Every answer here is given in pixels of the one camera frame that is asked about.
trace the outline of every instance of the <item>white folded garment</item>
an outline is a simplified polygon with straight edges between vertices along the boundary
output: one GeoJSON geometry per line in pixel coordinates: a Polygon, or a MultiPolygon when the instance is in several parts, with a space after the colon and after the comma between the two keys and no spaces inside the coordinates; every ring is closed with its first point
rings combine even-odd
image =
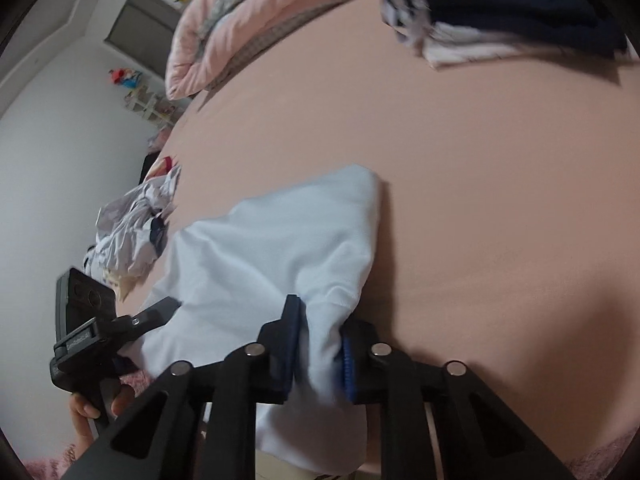
{"type": "Polygon", "coordinates": [[[117,277],[139,277],[158,258],[151,243],[151,221],[174,210],[172,200],[180,166],[143,182],[100,208],[95,223],[95,256],[100,267],[117,277]]]}
{"type": "Polygon", "coordinates": [[[356,470],[366,415],[342,389],[338,330],[369,274],[378,213],[378,178],[349,166],[193,223],[173,236],[164,277],[142,308],[165,296],[182,306],[124,353],[153,376],[177,360],[220,361],[255,341],[297,294],[306,314],[293,390],[283,406],[258,406],[256,446],[318,473],[356,470]]]}

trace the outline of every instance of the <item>bed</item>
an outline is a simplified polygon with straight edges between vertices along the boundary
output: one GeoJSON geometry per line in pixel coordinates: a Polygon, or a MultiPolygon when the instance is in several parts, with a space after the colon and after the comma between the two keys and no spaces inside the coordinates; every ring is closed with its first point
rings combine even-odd
{"type": "Polygon", "coordinates": [[[182,165],[169,237],[372,169],[382,221],[359,316],[414,358],[469,363],[571,460],[640,420],[639,98],[640,66],[587,57],[436,72],[379,0],[353,0],[194,99],[162,151],[182,165]]]}

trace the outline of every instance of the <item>pink fluffy fabric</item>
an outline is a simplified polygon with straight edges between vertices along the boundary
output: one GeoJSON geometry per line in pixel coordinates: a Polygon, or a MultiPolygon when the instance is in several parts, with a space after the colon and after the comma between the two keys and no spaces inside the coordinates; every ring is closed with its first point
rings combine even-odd
{"type": "MultiPolygon", "coordinates": [[[[123,377],[122,382],[133,387],[138,396],[149,386],[151,378],[144,372],[136,372],[123,377]]],[[[635,428],[610,444],[599,447],[581,458],[571,460],[567,467],[577,480],[604,480],[622,457],[637,430],[638,428],[635,428]]],[[[34,480],[60,480],[75,460],[75,445],[71,444],[62,456],[27,462],[25,467],[34,480]]]]}

